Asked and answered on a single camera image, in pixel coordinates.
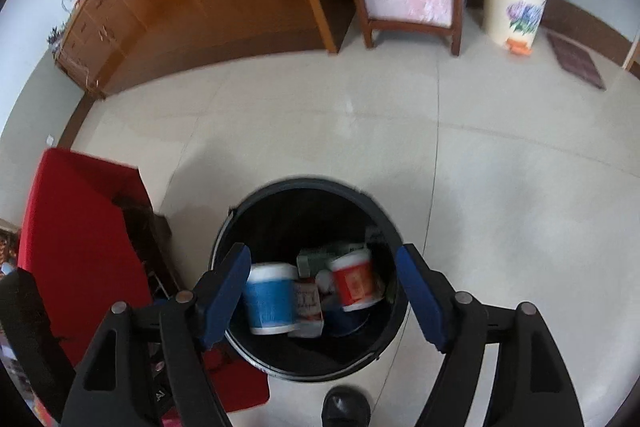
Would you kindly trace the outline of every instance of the brown mat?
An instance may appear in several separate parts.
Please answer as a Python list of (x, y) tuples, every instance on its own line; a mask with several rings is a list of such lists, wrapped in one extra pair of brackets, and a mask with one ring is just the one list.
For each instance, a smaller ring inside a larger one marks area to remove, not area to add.
[(588, 51), (551, 33), (547, 33), (546, 38), (551, 42), (558, 64), (563, 70), (575, 74), (598, 89), (607, 89)]

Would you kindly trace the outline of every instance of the black shoe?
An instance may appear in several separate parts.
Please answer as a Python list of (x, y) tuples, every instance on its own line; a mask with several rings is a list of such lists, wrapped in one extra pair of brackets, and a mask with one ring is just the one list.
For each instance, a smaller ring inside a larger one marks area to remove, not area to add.
[(371, 407), (357, 389), (339, 385), (329, 391), (322, 405), (322, 427), (367, 427)]

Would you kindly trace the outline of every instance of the trash can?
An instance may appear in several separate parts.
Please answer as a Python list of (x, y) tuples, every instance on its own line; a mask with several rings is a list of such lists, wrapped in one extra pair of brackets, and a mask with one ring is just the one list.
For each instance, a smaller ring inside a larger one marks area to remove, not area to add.
[(484, 31), (509, 51), (529, 55), (546, 0), (484, 0)]
[(369, 196), (320, 178), (275, 182), (230, 210), (211, 253), (212, 269), (236, 242), (250, 248), (252, 263), (295, 265), (302, 248), (363, 242), (366, 234), (373, 269), (386, 289), (382, 301), (368, 309), (363, 325), (343, 337), (253, 335), (241, 299), (226, 337), (245, 360), (270, 375), (295, 381), (335, 380), (375, 360), (398, 333), (407, 309), (394, 263), (402, 239)]

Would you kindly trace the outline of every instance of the black bucket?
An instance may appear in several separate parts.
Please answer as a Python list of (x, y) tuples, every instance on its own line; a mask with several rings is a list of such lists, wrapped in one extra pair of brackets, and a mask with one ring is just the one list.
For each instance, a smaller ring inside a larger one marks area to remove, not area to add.
[(295, 265), (301, 248), (335, 241), (361, 243), (368, 227), (379, 231), (377, 240), (368, 247), (374, 271), (387, 290), (385, 299), (370, 308), (362, 327), (341, 338), (252, 335), (241, 300), (226, 337), (249, 363), (286, 380), (326, 381), (350, 375), (375, 360), (398, 333), (406, 313), (407, 299), (396, 279), (393, 258), (402, 240), (366, 194), (318, 178), (267, 185), (230, 211), (211, 253), (212, 268), (236, 242), (250, 248), (252, 263)]

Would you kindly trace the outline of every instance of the blue gripper pad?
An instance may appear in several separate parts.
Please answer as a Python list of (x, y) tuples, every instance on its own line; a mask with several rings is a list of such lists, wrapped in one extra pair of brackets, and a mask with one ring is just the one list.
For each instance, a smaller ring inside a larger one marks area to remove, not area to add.
[(403, 245), (395, 256), (398, 280), (406, 293), (422, 334), (427, 342), (444, 352), (448, 338), (444, 327), (444, 313), (423, 275), (430, 268), (414, 245)]
[(205, 272), (193, 289), (204, 320), (199, 340), (205, 350), (224, 338), (250, 271), (251, 252), (236, 243), (215, 271)]

